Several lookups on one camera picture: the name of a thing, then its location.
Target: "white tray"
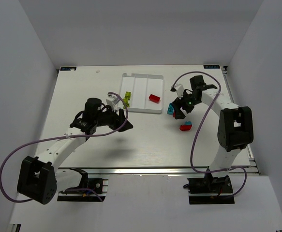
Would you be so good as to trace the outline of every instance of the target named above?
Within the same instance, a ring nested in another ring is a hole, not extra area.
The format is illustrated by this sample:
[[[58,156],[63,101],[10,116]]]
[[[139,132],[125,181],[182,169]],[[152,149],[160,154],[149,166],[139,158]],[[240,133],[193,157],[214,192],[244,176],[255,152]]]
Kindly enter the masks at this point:
[[[163,76],[132,73],[122,75],[120,96],[125,97],[126,92],[131,92],[129,100],[130,112],[144,112],[160,114],[163,108]],[[149,100],[150,94],[160,97],[158,103]]]

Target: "green block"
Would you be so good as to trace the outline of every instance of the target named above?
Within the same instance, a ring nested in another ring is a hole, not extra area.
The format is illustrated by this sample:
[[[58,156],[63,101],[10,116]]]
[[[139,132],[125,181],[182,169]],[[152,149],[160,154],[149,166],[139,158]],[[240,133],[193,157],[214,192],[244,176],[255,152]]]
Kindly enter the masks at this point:
[[[125,94],[125,98],[126,99],[128,99],[128,100],[130,100],[130,98],[131,98],[131,92],[126,92],[126,94]]]
[[[130,104],[129,104],[129,103],[126,103],[126,106],[129,108],[129,107],[130,107]],[[126,107],[123,106],[123,109],[126,109]]]

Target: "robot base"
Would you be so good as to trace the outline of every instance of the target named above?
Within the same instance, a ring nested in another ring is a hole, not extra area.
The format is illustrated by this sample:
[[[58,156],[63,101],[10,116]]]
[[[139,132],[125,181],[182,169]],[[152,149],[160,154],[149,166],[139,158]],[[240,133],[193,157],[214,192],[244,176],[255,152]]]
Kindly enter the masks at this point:
[[[89,178],[86,180],[86,183],[82,183],[82,185],[84,186],[82,186],[81,188],[90,188],[94,190],[97,194],[103,194],[103,187],[104,187],[103,182],[104,179],[101,178]],[[57,201],[58,202],[101,202],[96,195],[90,193],[89,191],[60,192],[58,194]]]
[[[230,178],[224,182],[211,183],[206,178],[189,178],[184,188],[189,190],[189,204],[234,204]]]

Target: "cable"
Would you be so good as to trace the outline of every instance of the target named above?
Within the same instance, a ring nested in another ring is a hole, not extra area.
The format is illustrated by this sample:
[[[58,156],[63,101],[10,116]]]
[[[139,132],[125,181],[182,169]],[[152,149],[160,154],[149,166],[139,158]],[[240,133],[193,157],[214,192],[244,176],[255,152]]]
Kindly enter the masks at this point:
[[[96,188],[94,187],[93,190],[95,190],[95,189],[96,189]],[[89,195],[89,194],[90,194],[90,191],[86,192],[85,194],[86,194],[86,195]]]
[[[105,133],[105,134],[78,134],[78,135],[71,135],[69,136],[70,138],[78,138],[78,137],[86,137],[86,138],[90,138],[90,137],[102,137],[102,136],[107,136],[107,135],[110,135],[110,134],[113,134],[117,131],[119,131],[121,128],[123,128],[123,126],[127,123],[128,121],[128,108],[126,106],[126,103],[124,102],[124,100],[121,98],[121,96],[117,93],[113,93],[113,92],[108,92],[107,94],[113,94],[115,96],[117,96],[123,103],[123,105],[125,106],[125,109],[126,109],[126,119],[124,120],[124,122],[122,123],[122,125],[120,127],[118,127],[116,130],[113,130],[111,132],[108,132],[108,133]],[[37,144],[37,143],[42,143],[42,142],[47,142],[47,141],[52,141],[52,140],[59,140],[59,139],[66,139],[67,137],[66,136],[60,136],[60,137],[54,137],[54,138],[48,138],[48,139],[41,139],[41,140],[36,140],[36,141],[32,141],[32,142],[29,142],[29,143],[26,143],[26,144],[23,144],[22,146],[19,146],[18,148],[16,148],[14,151],[12,151],[5,159],[4,161],[2,162],[1,166],[0,166],[0,190],[2,192],[2,194],[4,195],[4,197],[6,199],[8,199],[9,201],[11,202],[14,202],[14,203],[24,203],[24,202],[29,202],[29,201],[32,201],[32,199],[26,199],[26,200],[15,200],[13,198],[11,198],[4,190],[3,188],[3,184],[2,184],[2,172],[3,172],[3,168],[6,164],[6,162],[9,160],[9,158],[17,151],[19,151],[20,149],[24,148],[24,147],[27,147],[29,145],[32,145],[32,144]]]
[[[87,186],[86,186],[85,188],[88,189],[88,186],[89,186],[89,183],[87,182]],[[71,189],[72,189],[72,188],[71,188]],[[82,193],[82,192],[84,192],[84,191],[76,191],[76,192]]]
[[[212,198],[218,198],[223,193],[223,188],[221,187],[219,193],[216,196],[212,196]]]
[[[75,189],[73,189],[73,188],[68,188],[68,189],[66,189],[64,192],[68,192],[68,191],[89,191],[89,192],[92,192],[94,195],[96,195],[97,196],[97,198],[101,201],[101,202],[103,202],[103,200],[102,200],[102,198],[94,191],[94,190],[92,190],[92,189],[90,189],[90,188],[75,188]]]
[[[211,104],[208,106],[208,109],[206,110],[206,112],[205,112],[205,114],[204,114],[204,116],[203,116],[203,118],[202,118],[202,120],[201,120],[201,122],[200,122],[200,125],[199,125],[199,127],[198,127],[198,129],[197,129],[197,131],[196,131],[196,133],[195,133],[195,137],[194,137],[194,139],[193,139],[193,145],[192,145],[191,153],[190,153],[190,165],[191,165],[191,168],[192,168],[196,173],[201,173],[201,174],[208,174],[208,173],[217,173],[217,172],[231,171],[231,170],[234,170],[234,169],[237,169],[237,168],[242,169],[242,170],[244,171],[244,174],[245,174],[244,181],[243,181],[242,186],[239,188],[239,190],[238,190],[237,192],[235,192],[234,194],[228,196],[228,197],[233,197],[233,196],[237,195],[237,194],[244,188],[244,186],[245,186],[245,184],[246,184],[247,172],[246,172],[246,170],[245,170],[244,167],[239,167],[239,166],[237,166],[237,167],[230,168],[229,170],[228,170],[228,169],[218,169],[218,170],[205,171],[205,172],[203,172],[203,171],[197,170],[197,169],[194,167],[194,165],[193,165],[193,152],[194,152],[194,148],[195,148],[195,144],[196,144],[198,135],[199,135],[199,133],[200,133],[200,130],[201,130],[201,128],[202,128],[202,125],[203,125],[203,123],[204,123],[206,117],[208,116],[209,111],[211,110],[213,104],[215,103],[216,99],[217,99],[218,96],[220,95],[220,92],[221,92],[221,90],[222,90],[222,86],[221,86],[221,84],[219,83],[219,81],[218,81],[215,77],[213,77],[212,75],[210,75],[210,74],[208,74],[208,73],[206,73],[206,72],[202,72],[202,71],[192,71],[192,72],[184,73],[183,75],[179,76],[179,77],[175,80],[174,84],[172,85],[172,88],[174,87],[174,85],[176,84],[176,82],[177,82],[179,79],[181,79],[183,76],[188,75],[188,74],[191,74],[191,73],[201,73],[201,74],[204,74],[204,75],[206,75],[206,76],[209,76],[210,78],[212,78],[212,79],[217,83],[217,85],[218,85],[218,87],[219,87],[219,88],[218,88],[218,93],[217,93],[216,96],[214,97],[214,99],[213,99],[213,101],[211,102]]]

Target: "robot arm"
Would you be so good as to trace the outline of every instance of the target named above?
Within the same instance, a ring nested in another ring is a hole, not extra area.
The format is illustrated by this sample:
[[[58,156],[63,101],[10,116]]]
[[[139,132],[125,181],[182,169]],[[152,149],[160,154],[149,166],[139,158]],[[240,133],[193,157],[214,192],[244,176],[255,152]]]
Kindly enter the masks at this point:
[[[17,191],[42,204],[47,204],[54,197],[56,191],[67,188],[86,188],[88,185],[87,172],[75,168],[58,170],[60,165],[79,146],[87,141],[86,137],[73,137],[78,135],[92,135],[99,126],[109,126],[112,130],[118,129],[125,121],[123,109],[117,114],[119,100],[108,96],[108,105],[101,108],[102,101],[89,98],[85,110],[79,112],[69,129],[66,139],[56,141],[50,148],[34,158],[27,156],[21,164]],[[132,129],[133,125],[127,121],[119,132]]]
[[[218,94],[217,87],[207,85],[201,75],[191,78],[190,83],[191,93],[183,91],[181,84],[171,88],[171,91],[179,92],[172,102],[175,119],[185,118],[181,109],[190,113],[201,102],[210,106]],[[208,170],[230,169],[240,151],[253,141],[252,111],[249,107],[239,107],[223,95],[218,96],[211,109],[219,116],[217,137],[221,146]],[[228,171],[211,173],[210,176],[212,183],[224,182]]]

